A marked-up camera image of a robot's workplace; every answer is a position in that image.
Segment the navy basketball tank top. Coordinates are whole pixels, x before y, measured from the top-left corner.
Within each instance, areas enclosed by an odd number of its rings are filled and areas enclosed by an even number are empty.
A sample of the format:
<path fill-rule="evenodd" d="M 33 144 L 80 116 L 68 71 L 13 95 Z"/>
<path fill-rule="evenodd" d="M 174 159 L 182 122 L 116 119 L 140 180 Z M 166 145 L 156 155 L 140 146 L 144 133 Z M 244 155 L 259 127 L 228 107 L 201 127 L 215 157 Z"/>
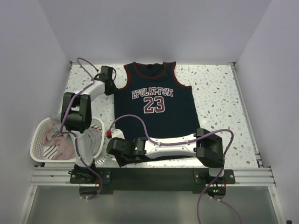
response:
<path fill-rule="evenodd" d="M 126 85 L 114 94 L 115 127 L 133 141 L 166 139 L 196 133 L 200 127 L 192 87 L 175 76 L 176 62 L 130 63 Z"/>

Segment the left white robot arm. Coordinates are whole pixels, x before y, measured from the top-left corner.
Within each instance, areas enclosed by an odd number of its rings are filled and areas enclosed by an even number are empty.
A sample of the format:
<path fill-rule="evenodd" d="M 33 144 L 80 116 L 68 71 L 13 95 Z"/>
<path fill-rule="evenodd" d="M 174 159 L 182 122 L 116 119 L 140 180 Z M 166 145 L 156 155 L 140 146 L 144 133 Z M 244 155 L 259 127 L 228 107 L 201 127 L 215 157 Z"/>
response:
<path fill-rule="evenodd" d="M 88 129 L 92 123 L 91 102 L 102 94 L 115 94 L 118 91 L 115 78 L 115 68 L 102 66 L 86 87 L 76 92 L 66 92 L 63 96 L 60 132 L 71 137 L 75 164 L 85 167 L 80 177 L 86 183 L 94 182 L 97 177 L 96 170 L 90 167 L 94 163 L 91 141 L 88 139 Z"/>

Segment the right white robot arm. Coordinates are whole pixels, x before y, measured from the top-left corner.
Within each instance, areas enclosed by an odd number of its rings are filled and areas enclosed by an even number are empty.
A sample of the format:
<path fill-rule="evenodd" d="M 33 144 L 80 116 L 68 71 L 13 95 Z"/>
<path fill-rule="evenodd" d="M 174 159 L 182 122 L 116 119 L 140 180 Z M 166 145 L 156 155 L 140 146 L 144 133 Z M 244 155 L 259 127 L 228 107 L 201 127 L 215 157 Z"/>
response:
<path fill-rule="evenodd" d="M 122 131 L 112 133 L 106 152 L 116 158 L 120 167 L 132 163 L 163 161 L 181 158 L 197 158 L 209 168 L 208 178 L 213 183 L 224 179 L 222 138 L 206 129 L 199 128 L 196 133 L 166 139 L 135 138 L 124 139 Z"/>

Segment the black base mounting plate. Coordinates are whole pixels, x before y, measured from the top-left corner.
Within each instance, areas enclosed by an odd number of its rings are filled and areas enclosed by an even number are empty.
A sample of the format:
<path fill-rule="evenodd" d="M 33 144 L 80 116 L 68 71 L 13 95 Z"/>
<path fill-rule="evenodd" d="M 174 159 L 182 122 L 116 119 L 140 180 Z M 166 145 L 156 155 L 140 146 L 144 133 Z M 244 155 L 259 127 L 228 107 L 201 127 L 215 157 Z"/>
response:
<path fill-rule="evenodd" d="M 114 191 L 191 191 L 200 193 L 213 177 L 207 168 L 87 168 L 69 171 L 83 196 Z"/>

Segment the grey garment in basket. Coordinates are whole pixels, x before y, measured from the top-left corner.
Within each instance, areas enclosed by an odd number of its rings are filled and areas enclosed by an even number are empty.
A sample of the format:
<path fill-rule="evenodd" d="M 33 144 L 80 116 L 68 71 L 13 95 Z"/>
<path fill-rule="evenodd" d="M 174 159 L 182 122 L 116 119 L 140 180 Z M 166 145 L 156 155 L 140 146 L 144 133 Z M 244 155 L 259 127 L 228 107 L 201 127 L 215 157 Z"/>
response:
<path fill-rule="evenodd" d="M 50 122 L 53 122 L 56 127 L 61 127 L 60 114 L 52 115 L 50 117 Z M 102 131 L 105 129 L 104 123 L 101 119 L 93 117 L 90 127 L 86 131 L 84 139 L 87 141 L 87 149 L 92 152 L 93 157 L 97 157 L 103 148 L 103 136 Z M 71 138 L 70 134 L 66 133 L 66 129 L 63 128 L 63 135 L 68 135 Z"/>

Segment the pink garment in basket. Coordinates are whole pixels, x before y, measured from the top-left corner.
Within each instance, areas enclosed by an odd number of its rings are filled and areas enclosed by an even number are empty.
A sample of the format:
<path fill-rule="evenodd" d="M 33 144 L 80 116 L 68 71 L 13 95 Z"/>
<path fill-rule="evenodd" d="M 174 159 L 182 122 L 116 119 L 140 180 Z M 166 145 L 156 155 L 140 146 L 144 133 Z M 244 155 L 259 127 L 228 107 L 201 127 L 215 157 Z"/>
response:
<path fill-rule="evenodd" d="M 62 161 L 75 158 L 75 151 L 72 139 L 68 135 L 63 135 L 59 131 L 60 127 L 56 127 L 53 122 L 47 125 L 45 134 L 43 135 L 44 146 L 58 146 L 57 154 L 52 160 Z"/>

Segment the striped white garment in basket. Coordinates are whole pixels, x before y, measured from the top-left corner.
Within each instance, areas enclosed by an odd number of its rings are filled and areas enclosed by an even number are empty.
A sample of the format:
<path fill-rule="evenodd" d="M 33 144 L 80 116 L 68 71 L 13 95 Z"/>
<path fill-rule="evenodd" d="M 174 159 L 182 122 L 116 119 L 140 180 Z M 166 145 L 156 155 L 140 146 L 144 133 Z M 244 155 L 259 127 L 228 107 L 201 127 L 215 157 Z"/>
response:
<path fill-rule="evenodd" d="M 58 146 L 45 146 L 43 149 L 43 157 L 52 160 L 53 157 L 57 154 Z"/>

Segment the white laundry basket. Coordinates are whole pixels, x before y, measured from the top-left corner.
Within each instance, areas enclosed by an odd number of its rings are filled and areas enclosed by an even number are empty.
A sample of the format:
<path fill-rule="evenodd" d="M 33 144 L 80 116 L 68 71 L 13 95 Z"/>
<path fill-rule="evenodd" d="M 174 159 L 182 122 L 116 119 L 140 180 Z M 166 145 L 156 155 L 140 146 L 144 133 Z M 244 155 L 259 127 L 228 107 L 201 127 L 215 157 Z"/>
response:
<path fill-rule="evenodd" d="M 50 123 L 50 118 L 46 118 L 42 122 L 40 122 L 40 124 L 36 128 L 35 133 L 34 133 L 34 137 L 31 141 L 31 146 L 30 146 L 30 156 L 31 156 L 31 158 L 33 160 L 35 160 L 36 162 L 41 162 L 41 163 L 43 163 L 43 162 L 45 162 L 45 163 L 50 163 L 50 162 L 53 162 L 53 163 L 71 163 L 71 162 L 75 162 L 76 157 L 74 159 L 67 160 L 67 161 L 48 160 L 48 159 L 43 157 L 43 149 L 44 149 L 43 135 L 45 134 L 46 129 L 47 129 L 47 125 L 49 123 Z"/>

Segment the aluminium frame rail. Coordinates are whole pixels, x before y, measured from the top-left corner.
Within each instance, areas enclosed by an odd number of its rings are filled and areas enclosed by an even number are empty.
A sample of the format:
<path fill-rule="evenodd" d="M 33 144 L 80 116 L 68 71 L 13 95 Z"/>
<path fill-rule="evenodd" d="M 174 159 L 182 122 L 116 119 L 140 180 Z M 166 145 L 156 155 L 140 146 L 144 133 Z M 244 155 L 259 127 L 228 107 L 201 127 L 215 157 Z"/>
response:
<path fill-rule="evenodd" d="M 67 167 L 37 167 L 29 181 L 32 186 L 67 186 L 70 185 L 70 175 Z M 276 186 L 270 168 L 234 168 L 234 178 L 237 186 Z"/>

